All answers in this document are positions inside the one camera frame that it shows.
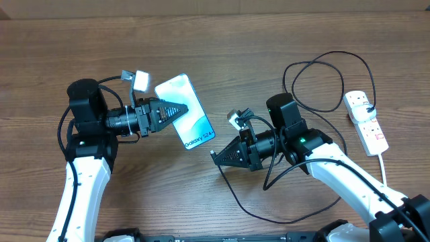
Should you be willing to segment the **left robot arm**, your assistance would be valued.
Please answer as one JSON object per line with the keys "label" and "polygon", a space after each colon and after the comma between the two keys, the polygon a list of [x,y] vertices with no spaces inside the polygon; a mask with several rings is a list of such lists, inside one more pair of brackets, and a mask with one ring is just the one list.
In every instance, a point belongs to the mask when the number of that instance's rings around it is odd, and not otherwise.
{"label": "left robot arm", "polygon": [[150,97],[131,106],[107,107],[101,82],[80,79],[69,85],[67,144],[61,145],[66,180],[48,241],[94,241],[103,192],[111,178],[120,136],[145,137],[187,113],[185,104]]}

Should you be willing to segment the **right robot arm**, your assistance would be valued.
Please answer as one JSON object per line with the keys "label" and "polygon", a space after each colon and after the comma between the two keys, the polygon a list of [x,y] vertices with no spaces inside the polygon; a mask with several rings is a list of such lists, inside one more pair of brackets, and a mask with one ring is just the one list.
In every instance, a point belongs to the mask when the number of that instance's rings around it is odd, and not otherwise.
{"label": "right robot arm", "polygon": [[408,198],[364,171],[329,136],[307,127],[291,94],[277,94],[266,105],[272,122],[259,134],[251,126],[255,115],[249,109],[228,114],[239,135],[221,152],[210,153],[215,165],[256,171],[262,169],[262,160],[281,153],[290,167],[273,180],[266,179],[264,190],[300,168],[336,192],[367,225],[363,229],[336,220],[307,236],[310,241],[429,240],[429,199]]}

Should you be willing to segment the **white USB charger plug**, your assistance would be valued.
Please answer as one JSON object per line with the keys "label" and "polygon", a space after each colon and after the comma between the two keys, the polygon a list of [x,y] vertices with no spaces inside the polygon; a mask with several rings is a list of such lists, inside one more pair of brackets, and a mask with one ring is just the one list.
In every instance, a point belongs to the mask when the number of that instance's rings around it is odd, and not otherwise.
{"label": "white USB charger plug", "polygon": [[352,120],[354,123],[362,123],[371,120],[376,117],[376,109],[373,105],[363,104],[360,106],[355,106],[351,109],[353,115]]}

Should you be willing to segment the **white power strip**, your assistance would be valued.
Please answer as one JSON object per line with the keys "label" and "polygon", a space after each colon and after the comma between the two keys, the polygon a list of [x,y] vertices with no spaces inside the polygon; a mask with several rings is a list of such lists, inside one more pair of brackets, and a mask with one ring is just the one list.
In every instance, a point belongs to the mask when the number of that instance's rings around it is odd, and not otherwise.
{"label": "white power strip", "polygon": [[[352,122],[353,115],[351,113],[351,109],[353,107],[363,104],[371,105],[363,91],[350,91],[343,96],[343,101]],[[353,125],[367,156],[381,155],[389,148],[376,117],[362,123],[353,122]]]}

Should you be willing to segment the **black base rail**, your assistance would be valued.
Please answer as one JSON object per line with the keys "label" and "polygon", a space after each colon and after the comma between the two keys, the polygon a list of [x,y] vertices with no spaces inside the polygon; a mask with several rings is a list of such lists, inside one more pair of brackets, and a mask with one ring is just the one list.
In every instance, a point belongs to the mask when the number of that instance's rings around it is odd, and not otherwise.
{"label": "black base rail", "polygon": [[102,241],[141,241],[141,242],[286,242],[286,241],[326,241],[323,235],[329,234],[329,229],[333,230],[341,225],[345,225],[346,220],[338,219],[319,231],[298,231],[288,232],[285,235],[225,235],[225,236],[203,236],[203,237],[174,237],[172,235],[146,236],[137,228],[118,229],[109,231],[102,237],[94,238],[96,242]]}

